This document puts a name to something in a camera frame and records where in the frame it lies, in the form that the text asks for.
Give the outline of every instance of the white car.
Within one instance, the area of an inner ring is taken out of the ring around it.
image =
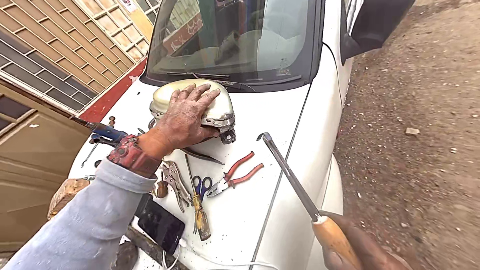
[[[192,174],[209,176],[215,183],[250,151],[255,156],[235,175],[244,176],[259,163],[265,167],[235,189],[205,197],[211,237],[203,242],[193,234],[193,207],[182,213],[171,189],[155,201],[186,224],[182,238],[196,252],[224,265],[246,265],[228,269],[266,269],[251,262],[280,270],[323,269],[310,216],[266,145],[256,138],[269,132],[317,208],[342,214],[342,184],[332,153],[352,57],[381,47],[413,2],[163,0],[146,69],[102,122],[115,116],[118,130],[148,130],[153,92],[168,82],[193,78],[187,72],[210,79],[218,77],[200,74],[228,75],[221,80],[244,84],[226,87],[237,140],[223,145],[219,138],[210,139],[192,147],[225,165],[190,158]],[[86,142],[69,178],[94,174],[94,162],[112,147],[99,145],[81,167],[91,149]],[[175,150],[165,160],[176,162],[190,187],[184,153]],[[177,254],[192,270],[226,268],[185,248]],[[158,267],[141,252],[136,269],[152,265]]]

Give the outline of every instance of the windshield wiper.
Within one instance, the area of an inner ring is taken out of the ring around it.
[[[186,75],[193,75],[195,78],[200,79],[199,76],[204,76],[204,77],[230,77],[230,75],[223,75],[223,74],[204,74],[204,73],[193,73],[193,72],[167,72],[168,75],[180,75],[180,76],[186,76]],[[212,80],[215,81],[223,86],[226,87],[231,87],[234,89],[238,90],[243,90],[243,91],[229,91],[229,93],[257,93],[255,89],[253,89],[251,86],[243,84],[243,83],[237,83],[237,82],[231,82],[231,81],[220,81],[220,80]]]
[[[293,76],[293,77],[286,78],[286,79],[276,80],[276,81],[247,83],[247,84],[250,85],[250,86],[276,85],[276,84],[282,84],[282,83],[286,83],[286,82],[296,81],[296,80],[299,80],[299,79],[301,79],[301,75]]]
[[[230,77],[230,75],[224,75],[224,74],[205,74],[205,73],[193,73],[193,72],[167,72],[167,74],[168,75],[180,75],[180,76],[193,75],[195,77],[197,77],[197,76],[221,77],[221,78]]]

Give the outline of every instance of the white cable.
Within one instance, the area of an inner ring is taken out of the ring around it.
[[[211,263],[215,263],[215,264],[218,264],[218,265],[221,265],[221,266],[226,266],[226,267],[236,267],[236,266],[249,266],[249,265],[260,265],[260,266],[264,266],[264,267],[269,267],[269,268],[273,268],[273,269],[276,269],[276,270],[279,270],[275,265],[273,264],[270,264],[270,263],[266,263],[266,262],[245,262],[245,263],[241,263],[241,264],[224,264],[224,263],[221,263],[221,262],[217,262],[213,259],[210,259],[209,257],[203,255],[203,254],[200,254],[198,253],[197,251],[194,250],[194,248],[190,245],[188,245],[187,241],[185,241],[184,239],[180,239],[179,241],[179,244],[180,246],[184,247],[186,250],[194,253],[195,255],[199,256],[200,258],[204,259],[204,260],[207,260]]]
[[[170,267],[167,268],[167,263],[165,262],[165,255],[167,253],[165,252],[165,250],[163,251],[163,254],[162,254],[162,268],[163,269],[166,269],[166,270],[172,270],[172,268],[175,266],[175,264],[177,263],[177,261],[179,260],[179,256],[177,256],[177,258],[175,258],[175,261],[173,261],[172,265],[170,265]]]

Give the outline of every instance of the dirt ground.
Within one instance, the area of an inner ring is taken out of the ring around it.
[[[479,1],[417,0],[352,70],[345,214],[415,270],[480,269],[479,25]]]

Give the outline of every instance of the car mirror housing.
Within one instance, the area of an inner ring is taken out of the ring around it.
[[[340,49],[346,59],[381,48],[415,0],[364,0],[351,34],[342,31]]]

